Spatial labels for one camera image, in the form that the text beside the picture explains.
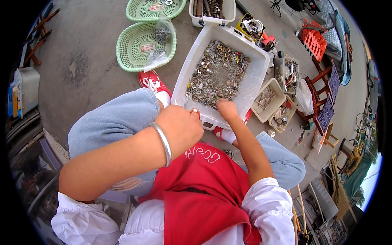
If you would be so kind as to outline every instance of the sky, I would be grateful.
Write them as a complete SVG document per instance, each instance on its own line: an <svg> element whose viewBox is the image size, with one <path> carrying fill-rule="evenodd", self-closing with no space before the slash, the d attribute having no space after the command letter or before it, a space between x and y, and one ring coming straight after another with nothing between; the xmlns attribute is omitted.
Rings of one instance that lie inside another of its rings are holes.
<svg viewBox="0 0 392 245"><path fill-rule="evenodd" d="M357 205L362 211L365 211L365 209L366 209L366 207L367 207L367 205L369 204L369 201L370 201L370 199L371 199L371 197L372 197L372 193L373 193L373 190L374 190L374 188L375 188L375 186L376 186L376 183L377 183L377 179L378 179L378 172L380 171L380 167L381 167L381 161L382 161L382 156L381 156L381 154L380 153L378 153L378 155L377 155L377 163L375 164L375 165L371 165L370 166L370 168L369 168L369 170L368 170L368 172L367 172L367 174L366 174L366 177L365 177L365 179L367 178L367 177L370 177L371 175L373 175L373 174L375 174L374 176L372 176L372 177L370 177L369 179L367 179L367 180L364 180L363 182L362 182L362 184L361 184L361 187L363 188L363 192L364 192L364 197L365 197L365 202L363 203L363 206L362 207L360 207L359 205Z"/></svg>

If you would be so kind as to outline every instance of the red sneaker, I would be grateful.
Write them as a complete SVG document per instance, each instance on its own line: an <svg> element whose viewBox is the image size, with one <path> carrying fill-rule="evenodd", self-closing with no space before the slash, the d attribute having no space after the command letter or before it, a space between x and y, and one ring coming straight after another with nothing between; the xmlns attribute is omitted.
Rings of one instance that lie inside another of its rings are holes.
<svg viewBox="0 0 392 245"><path fill-rule="evenodd" d="M253 114L253 111L251 109L249 109L249 111L246 113L244 119L242 120L245 123L245 125L247 124L248 119L251 117L252 114ZM222 139L222 137L221 137L222 129L223 128L221 128L221 127L215 127L214 128L214 135L216 137L218 137L220 140L224 141L224 139Z"/></svg>
<svg viewBox="0 0 392 245"><path fill-rule="evenodd" d="M159 78L156 71L152 70L146 73L140 71L138 72L138 80L141 87L150 89L152 92L154 92L154 94L157 92L166 91L170 98L172 97L172 93Z"/></svg>

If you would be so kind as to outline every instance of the green plastic basket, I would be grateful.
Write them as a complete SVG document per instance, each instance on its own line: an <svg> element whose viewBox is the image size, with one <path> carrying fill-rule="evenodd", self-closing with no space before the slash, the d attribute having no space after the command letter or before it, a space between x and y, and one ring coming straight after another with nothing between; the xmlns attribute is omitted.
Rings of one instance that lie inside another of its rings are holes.
<svg viewBox="0 0 392 245"><path fill-rule="evenodd" d="M157 22L161 14L166 15L169 19L176 17L182 12L186 3L186 0L173 0L171 5L166 5L165 0L130 0L125 14L129 20L134 22ZM155 4L159 10L150 10L151 6Z"/></svg>
<svg viewBox="0 0 392 245"><path fill-rule="evenodd" d="M156 22L139 22L127 27L120 34L117 40L116 56L122 69L129 72L143 71L147 57L154 49L164 49L169 61L171 61L176 52L176 33L171 34L166 43L159 44L151 33L155 25Z"/></svg>

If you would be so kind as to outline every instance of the pink label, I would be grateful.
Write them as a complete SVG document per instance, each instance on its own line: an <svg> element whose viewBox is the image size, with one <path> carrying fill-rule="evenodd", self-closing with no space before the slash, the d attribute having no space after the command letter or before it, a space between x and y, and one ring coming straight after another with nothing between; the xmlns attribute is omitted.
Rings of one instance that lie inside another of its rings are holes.
<svg viewBox="0 0 392 245"><path fill-rule="evenodd" d="M143 44L141 46L141 49L142 49L142 52L147 52L147 51L153 50L154 49L154 43Z"/></svg>
<svg viewBox="0 0 392 245"><path fill-rule="evenodd" d="M162 11L164 5L151 5L150 11Z"/></svg>

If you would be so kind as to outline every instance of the person's right hand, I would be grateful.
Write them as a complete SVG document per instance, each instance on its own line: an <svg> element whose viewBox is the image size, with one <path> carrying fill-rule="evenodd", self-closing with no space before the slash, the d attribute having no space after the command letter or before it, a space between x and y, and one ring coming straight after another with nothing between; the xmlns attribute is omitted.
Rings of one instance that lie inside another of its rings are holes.
<svg viewBox="0 0 392 245"><path fill-rule="evenodd" d="M165 133L173 160L194 146L204 133L199 115L178 105L163 109L154 122Z"/></svg>
<svg viewBox="0 0 392 245"><path fill-rule="evenodd" d="M223 119L225 119L227 122L229 122L231 119L239 117L236 105L232 101L220 98L216 102L216 107L218 108L218 111Z"/></svg>

